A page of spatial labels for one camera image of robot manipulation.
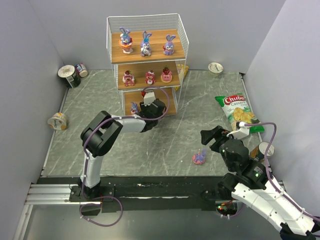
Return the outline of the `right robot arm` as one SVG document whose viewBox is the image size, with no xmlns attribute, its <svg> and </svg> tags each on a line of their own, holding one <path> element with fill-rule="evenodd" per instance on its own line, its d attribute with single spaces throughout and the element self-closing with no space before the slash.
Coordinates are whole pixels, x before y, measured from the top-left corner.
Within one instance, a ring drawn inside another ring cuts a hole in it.
<svg viewBox="0 0 320 240">
<path fill-rule="evenodd" d="M 236 130 L 228 131 L 221 126 L 201 130 L 201 143 L 219 153 L 228 173 L 219 183 L 232 198 L 264 217 L 279 231 L 283 240 L 315 240 L 320 230 L 320 219 L 306 212 L 280 186 L 271 174 L 268 162 L 259 162 L 250 157 L 242 138 L 250 133 L 253 124 L 240 121 Z"/>
</svg>

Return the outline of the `pink bear roll cake toy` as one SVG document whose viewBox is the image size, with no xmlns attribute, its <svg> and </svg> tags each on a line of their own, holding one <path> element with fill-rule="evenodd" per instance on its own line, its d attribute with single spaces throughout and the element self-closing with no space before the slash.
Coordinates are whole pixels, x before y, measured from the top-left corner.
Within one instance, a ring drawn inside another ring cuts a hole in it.
<svg viewBox="0 0 320 240">
<path fill-rule="evenodd" d="M 156 82 L 155 72 L 153 70 L 149 70 L 145 74 L 145 83 L 148 85 L 153 85 Z"/>
</svg>

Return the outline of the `purple bunny candle donut toy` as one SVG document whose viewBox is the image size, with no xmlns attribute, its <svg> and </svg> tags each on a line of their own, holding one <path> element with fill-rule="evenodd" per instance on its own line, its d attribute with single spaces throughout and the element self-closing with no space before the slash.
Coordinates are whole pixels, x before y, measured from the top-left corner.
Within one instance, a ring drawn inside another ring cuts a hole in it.
<svg viewBox="0 0 320 240">
<path fill-rule="evenodd" d="M 206 161 L 206 153 L 207 153 L 207 150 L 206 149 L 203 149 L 203 150 L 198 150 L 198 152 L 196 154 L 194 154 L 192 156 L 192 161 L 194 164 L 196 165 L 202 165 L 205 163 Z"/>
</svg>

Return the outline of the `pink bear strawberry donut toy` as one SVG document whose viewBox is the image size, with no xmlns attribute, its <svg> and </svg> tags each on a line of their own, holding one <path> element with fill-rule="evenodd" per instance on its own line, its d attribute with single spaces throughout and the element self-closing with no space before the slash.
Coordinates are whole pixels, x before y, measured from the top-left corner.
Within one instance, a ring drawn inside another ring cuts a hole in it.
<svg viewBox="0 0 320 240">
<path fill-rule="evenodd" d="M 172 81 L 172 78 L 172 71 L 167 66 L 165 66 L 160 76 L 161 81 L 167 84 Z"/>
</svg>

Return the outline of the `purple bunny red bow toy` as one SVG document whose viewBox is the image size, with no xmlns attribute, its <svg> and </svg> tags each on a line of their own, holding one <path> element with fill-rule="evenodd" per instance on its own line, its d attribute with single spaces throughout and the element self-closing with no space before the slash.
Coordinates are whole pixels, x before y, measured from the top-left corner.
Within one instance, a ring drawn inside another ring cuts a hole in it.
<svg viewBox="0 0 320 240">
<path fill-rule="evenodd" d="M 166 56 L 170 56 L 174 53 L 174 43 L 173 43 L 173 39 L 176 38 L 176 35 L 170 35 L 170 34 L 167 34 L 166 35 L 166 43 L 165 45 L 163 46 L 163 53 L 166 55 Z"/>
</svg>

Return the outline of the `small purple bunny cupcake toy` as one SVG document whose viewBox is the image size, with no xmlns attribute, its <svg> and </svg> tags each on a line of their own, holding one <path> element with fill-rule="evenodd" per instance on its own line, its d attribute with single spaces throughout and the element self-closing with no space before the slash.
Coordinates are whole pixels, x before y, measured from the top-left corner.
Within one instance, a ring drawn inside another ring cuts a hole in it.
<svg viewBox="0 0 320 240">
<path fill-rule="evenodd" d="M 130 113 L 132 115 L 137 115 L 139 113 L 139 106 L 135 102 L 131 102 Z"/>
</svg>

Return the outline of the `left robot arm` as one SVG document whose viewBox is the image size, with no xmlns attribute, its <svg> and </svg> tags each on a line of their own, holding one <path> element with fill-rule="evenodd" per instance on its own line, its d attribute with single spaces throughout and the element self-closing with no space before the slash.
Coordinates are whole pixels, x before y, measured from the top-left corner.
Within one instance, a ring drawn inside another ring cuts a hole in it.
<svg viewBox="0 0 320 240">
<path fill-rule="evenodd" d="M 149 105 L 141 102 L 140 107 L 141 111 L 137 114 L 125 116 L 111 115 L 103 110 L 82 131 L 80 138 L 84 151 L 84 164 L 79 186 L 85 198 L 94 199 L 99 195 L 102 161 L 118 136 L 151 130 L 167 111 L 165 103 L 158 98 Z"/>
</svg>

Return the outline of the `strawberry cake slice toy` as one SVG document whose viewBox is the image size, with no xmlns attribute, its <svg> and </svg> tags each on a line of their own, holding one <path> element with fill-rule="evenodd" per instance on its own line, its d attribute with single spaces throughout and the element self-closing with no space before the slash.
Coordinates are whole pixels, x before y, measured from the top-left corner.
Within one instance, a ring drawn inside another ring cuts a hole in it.
<svg viewBox="0 0 320 240">
<path fill-rule="evenodd" d="M 131 73 L 130 70 L 126 70 L 122 77 L 122 82 L 125 87 L 134 86 L 135 85 L 135 77 Z"/>
</svg>

